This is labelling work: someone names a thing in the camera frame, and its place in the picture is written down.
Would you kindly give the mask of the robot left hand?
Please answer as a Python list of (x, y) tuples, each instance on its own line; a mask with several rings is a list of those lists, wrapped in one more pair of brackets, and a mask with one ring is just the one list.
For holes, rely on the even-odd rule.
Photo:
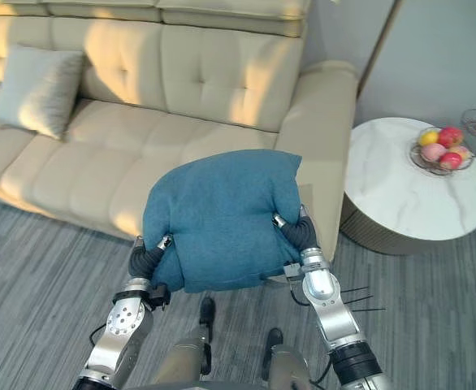
[(152, 285), (175, 285), (175, 266), (171, 271), (173, 236), (166, 234), (156, 245), (147, 247), (143, 236), (138, 236), (129, 258), (128, 273), (132, 278), (148, 280)]

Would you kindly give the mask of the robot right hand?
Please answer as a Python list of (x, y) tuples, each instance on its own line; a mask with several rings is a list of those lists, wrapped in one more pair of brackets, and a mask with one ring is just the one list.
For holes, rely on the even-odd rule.
[(298, 220), (295, 223), (289, 223), (278, 213), (273, 214), (272, 223), (299, 252), (319, 247), (313, 221), (303, 204), (300, 206)]

